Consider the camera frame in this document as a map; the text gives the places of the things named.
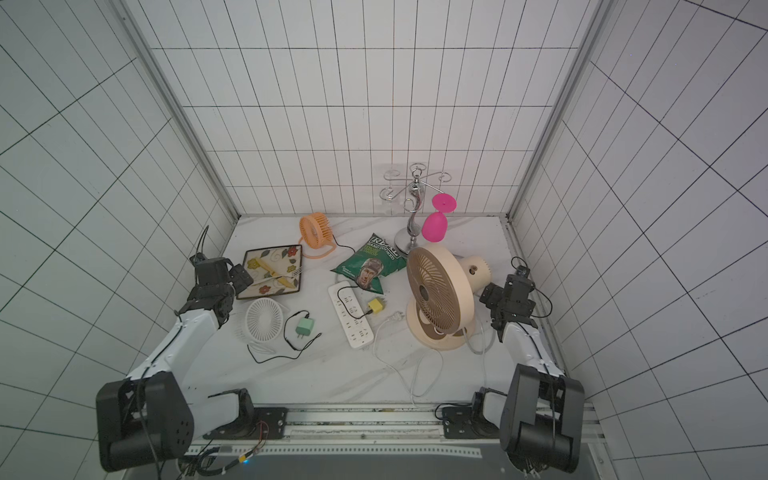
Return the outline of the small orange desk fan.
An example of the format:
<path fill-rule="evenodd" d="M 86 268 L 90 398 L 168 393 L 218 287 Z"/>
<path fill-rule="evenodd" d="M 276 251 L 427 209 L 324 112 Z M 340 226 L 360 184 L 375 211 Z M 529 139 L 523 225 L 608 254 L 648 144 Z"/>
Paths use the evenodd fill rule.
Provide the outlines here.
<path fill-rule="evenodd" d="M 322 259 L 333 253 L 337 244 L 334 240 L 333 232 L 327 216 L 321 212 L 314 212 L 303 216 L 299 220 L 300 241 L 304 242 L 311 250 L 321 250 L 327 247 L 327 250 L 316 254 L 304 254 L 309 259 Z"/>

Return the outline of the pink plastic wine glass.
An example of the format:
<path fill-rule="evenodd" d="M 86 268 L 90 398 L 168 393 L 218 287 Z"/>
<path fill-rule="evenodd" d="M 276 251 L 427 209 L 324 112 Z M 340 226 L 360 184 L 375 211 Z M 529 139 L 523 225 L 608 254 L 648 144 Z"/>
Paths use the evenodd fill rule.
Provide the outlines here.
<path fill-rule="evenodd" d="M 422 226 L 421 234 L 429 242 L 441 242 L 447 233 L 447 215 L 457 208 L 456 199 L 447 193 L 436 194 L 432 199 L 434 212 L 431 213 Z"/>

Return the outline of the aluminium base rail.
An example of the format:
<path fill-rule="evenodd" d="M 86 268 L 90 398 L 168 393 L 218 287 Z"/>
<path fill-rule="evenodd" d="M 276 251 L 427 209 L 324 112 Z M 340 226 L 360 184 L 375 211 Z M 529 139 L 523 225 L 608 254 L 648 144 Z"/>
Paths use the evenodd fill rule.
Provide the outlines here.
<path fill-rule="evenodd" d="M 109 471 L 153 461 L 191 456 L 194 441 L 238 444 L 264 441 L 381 442 L 385 440 L 499 440 L 516 455 L 544 455 L 538 442 L 553 444 L 559 456 L 575 458 L 583 443 L 603 440 L 594 411 L 538 406 L 522 417 L 518 442 L 498 412 L 487 413 L 488 390 L 469 403 L 430 405 L 341 405 L 301 408 L 264 407 L 252 403 L 244 389 L 222 392 L 188 405 L 184 398 L 160 394 L 133 396 L 116 405 L 97 406 L 100 455 Z"/>

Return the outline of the silver glass holder stand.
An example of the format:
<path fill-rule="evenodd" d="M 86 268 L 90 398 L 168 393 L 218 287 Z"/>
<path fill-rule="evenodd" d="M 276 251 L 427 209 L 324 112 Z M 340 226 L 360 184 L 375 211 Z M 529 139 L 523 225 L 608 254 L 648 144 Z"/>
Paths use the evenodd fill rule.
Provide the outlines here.
<path fill-rule="evenodd" d="M 422 232 L 422 225 L 418 223 L 416 216 L 422 210 L 426 200 L 427 190 L 431 189 L 436 193 L 443 193 L 438 186 L 432 185 L 427 178 L 436 176 L 440 184 L 450 183 L 452 176 L 447 171 L 427 172 L 428 167 L 423 163 L 413 163 L 405 168 L 403 172 L 398 169 L 390 168 L 383 174 L 387 182 L 403 182 L 403 187 L 396 191 L 392 186 L 383 188 L 380 191 L 380 198 L 385 202 L 393 202 L 399 196 L 403 196 L 404 211 L 409 214 L 406 226 L 401 229 L 394 238 L 394 245 L 397 250 L 405 257 L 419 246 L 419 236 Z"/>

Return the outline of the green usb charger plug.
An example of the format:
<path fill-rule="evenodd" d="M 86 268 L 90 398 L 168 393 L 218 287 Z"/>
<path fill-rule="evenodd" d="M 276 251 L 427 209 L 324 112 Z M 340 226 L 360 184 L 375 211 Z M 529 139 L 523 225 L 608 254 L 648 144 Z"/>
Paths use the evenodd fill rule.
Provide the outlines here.
<path fill-rule="evenodd" d="M 299 319 L 295 332 L 299 338 L 308 337 L 311 335 L 314 329 L 315 321 L 309 317 L 302 317 Z"/>

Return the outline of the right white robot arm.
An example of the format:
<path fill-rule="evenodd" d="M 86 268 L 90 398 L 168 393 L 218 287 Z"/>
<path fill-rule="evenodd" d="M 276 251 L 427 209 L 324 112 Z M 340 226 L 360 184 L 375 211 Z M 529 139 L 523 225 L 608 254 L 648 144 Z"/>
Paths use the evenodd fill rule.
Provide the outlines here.
<path fill-rule="evenodd" d="M 530 269 L 518 266 L 502 286 L 485 287 L 480 303 L 514 363 L 508 390 L 483 387 L 475 393 L 470 425 L 481 438 L 497 438 L 518 470 L 576 470 L 580 458 L 585 392 L 556 366 L 544 347 L 533 314 L 536 291 Z"/>

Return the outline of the green chip bag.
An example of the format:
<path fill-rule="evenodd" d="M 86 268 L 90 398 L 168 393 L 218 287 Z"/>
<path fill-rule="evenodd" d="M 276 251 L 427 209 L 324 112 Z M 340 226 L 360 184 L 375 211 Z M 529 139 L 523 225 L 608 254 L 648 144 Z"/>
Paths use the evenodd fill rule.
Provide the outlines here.
<path fill-rule="evenodd" d="M 406 263 L 406 257 L 398 249 L 379 235 L 372 234 L 362 247 L 332 272 L 352 280 L 363 290 L 383 294 L 381 279 L 404 269 Z"/>

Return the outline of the white power strip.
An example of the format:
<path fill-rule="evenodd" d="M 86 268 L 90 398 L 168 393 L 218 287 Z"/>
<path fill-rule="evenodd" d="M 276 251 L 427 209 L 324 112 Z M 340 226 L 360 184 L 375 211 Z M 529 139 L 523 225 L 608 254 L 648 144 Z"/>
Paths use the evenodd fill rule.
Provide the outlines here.
<path fill-rule="evenodd" d="M 342 281 L 331 285 L 328 294 L 350 347 L 361 349 L 373 343 L 374 333 L 367 318 L 369 312 L 360 304 L 355 289 Z"/>

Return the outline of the yellow usb charger plug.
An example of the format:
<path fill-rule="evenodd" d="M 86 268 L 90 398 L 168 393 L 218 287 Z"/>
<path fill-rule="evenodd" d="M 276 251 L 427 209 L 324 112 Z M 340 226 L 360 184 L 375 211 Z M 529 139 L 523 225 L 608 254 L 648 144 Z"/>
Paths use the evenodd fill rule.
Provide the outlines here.
<path fill-rule="evenodd" d="M 376 297 L 368 302 L 368 309 L 370 314 L 381 313 L 386 307 L 386 303 L 383 298 Z"/>

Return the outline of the yellow fork on plate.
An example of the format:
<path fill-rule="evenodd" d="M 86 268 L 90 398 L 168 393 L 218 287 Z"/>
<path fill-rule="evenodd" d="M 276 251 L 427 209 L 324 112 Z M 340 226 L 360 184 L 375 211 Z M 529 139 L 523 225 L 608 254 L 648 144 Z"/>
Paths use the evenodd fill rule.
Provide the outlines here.
<path fill-rule="evenodd" d="M 263 277 L 261 280 L 256 281 L 257 285 L 267 283 L 267 282 L 277 281 L 278 283 L 282 284 L 285 288 L 294 288 L 295 287 L 294 281 L 299 278 L 302 272 L 300 267 L 295 267 L 293 270 L 290 270 L 286 273 L 280 273 L 260 258 L 254 259 L 253 262 L 256 264 L 258 268 L 261 268 L 266 272 L 265 277 Z"/>

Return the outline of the large beige desk fan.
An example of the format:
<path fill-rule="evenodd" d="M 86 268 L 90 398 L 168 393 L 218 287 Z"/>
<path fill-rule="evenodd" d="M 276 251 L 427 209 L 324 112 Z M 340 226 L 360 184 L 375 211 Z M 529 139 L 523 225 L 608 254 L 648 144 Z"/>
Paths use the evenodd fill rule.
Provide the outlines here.
<path fill-rule="evenodd" d="M 475 331 L 475 294 L 491 283 L 491 270 L 480 256 L 456 258 L 431 243 L 407 258 L 412 298 L 406 321 L 413 336 L 438 351 L 460 348 Z"/>

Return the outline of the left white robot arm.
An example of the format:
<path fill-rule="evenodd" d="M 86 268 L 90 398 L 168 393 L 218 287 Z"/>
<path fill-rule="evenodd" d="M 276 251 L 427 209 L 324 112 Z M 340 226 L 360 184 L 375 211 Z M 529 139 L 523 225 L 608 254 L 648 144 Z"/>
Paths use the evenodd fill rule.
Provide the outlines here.
<path fill-rule="evenodd" d="M 195 285 L 178 321 L 126 378 L 105 384 L 96 395 L 99 459 L 107 472 L 183 457 L 191 443 L 211 432 L 248 434 L 254 408 L 247 390 L 187 399 L 181 383 L 208 340 L 228 321 L 238 294 L 253 279 L 240 264 L 198 257 Z"/>

